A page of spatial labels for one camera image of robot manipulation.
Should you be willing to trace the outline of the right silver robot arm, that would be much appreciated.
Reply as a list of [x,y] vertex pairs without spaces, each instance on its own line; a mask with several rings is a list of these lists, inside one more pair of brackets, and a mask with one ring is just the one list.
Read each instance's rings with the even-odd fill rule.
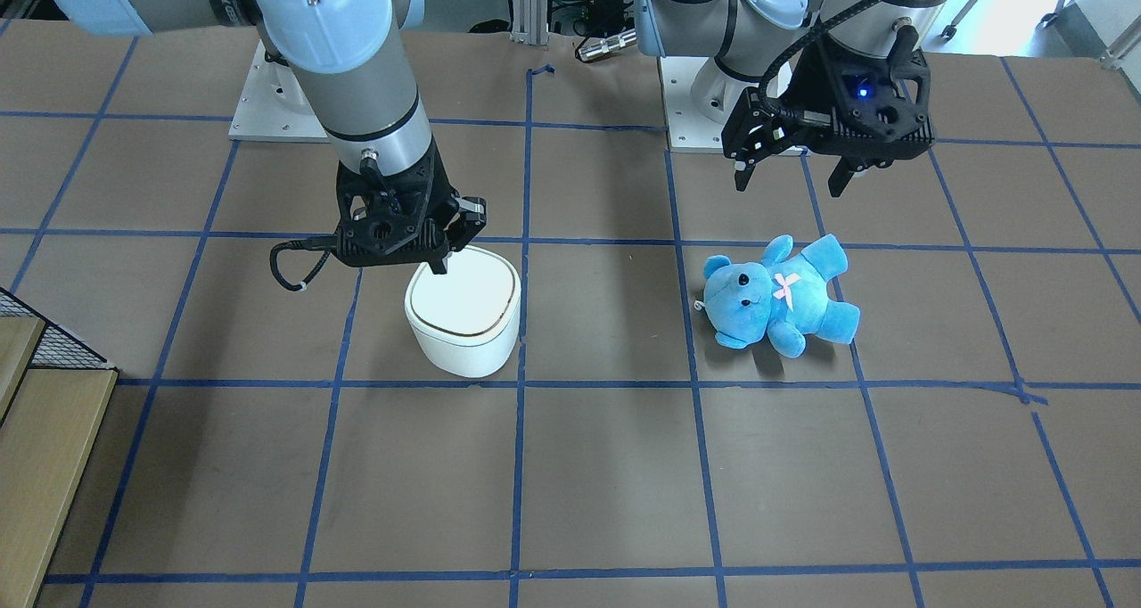
[[149,37],[212,26],[259,30],[299,83],[338,153],[334,232],[272,248],[313,251],[348,267],[424,264],[447,271],[488,222],[484,198],[451,185],[402,42],[402,0],[52,0],[95,35]]

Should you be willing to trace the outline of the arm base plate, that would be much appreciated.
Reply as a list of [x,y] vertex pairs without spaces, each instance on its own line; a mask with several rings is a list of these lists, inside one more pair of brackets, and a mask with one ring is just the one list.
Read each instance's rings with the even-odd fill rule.
[[268,46],[259,44],[232,117],[233,140],[329,144],[343,160],[358,160],[363,152],[419,156],[431,140],[398,37],[339,72],[284,65],[268,55]]
[[713,57],[659,57],[661,99],[667,117],[669,149],[717,153],[741,94],[755,81],[725,73]]

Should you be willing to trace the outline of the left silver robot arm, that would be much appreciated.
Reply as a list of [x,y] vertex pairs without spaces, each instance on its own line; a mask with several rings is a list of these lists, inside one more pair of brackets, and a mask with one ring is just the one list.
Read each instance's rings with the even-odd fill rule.
[[794,146],[833,156],[831,196],[936,141],[922,40],[947,0],[636,0],[653,57],[702,57],[697,95],[745,190]]

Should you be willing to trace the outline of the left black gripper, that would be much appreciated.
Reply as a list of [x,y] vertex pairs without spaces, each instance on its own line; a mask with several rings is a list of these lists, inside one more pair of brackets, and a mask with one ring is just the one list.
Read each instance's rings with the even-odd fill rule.
[[840,157],[827,183],[833,198],[861,165],[919,157],[936,141],[930,84],[917,34],[897,34],[883,57],[820,37],[800,54],[785,92],[750,86],[739,95],[721,133],[735,189],[746,190],[759,162],[791,146]]

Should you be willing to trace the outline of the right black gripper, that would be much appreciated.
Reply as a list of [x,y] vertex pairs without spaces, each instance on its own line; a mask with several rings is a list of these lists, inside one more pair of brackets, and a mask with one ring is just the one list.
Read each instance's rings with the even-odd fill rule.
[[460,196],[436,144],[396,175],[380,173],[371,159],[356,170],[339,164],[337,202],[333,254],[348,267],[427,262],[432,275],[447,275],[450,256],[488,222],[488,202]]

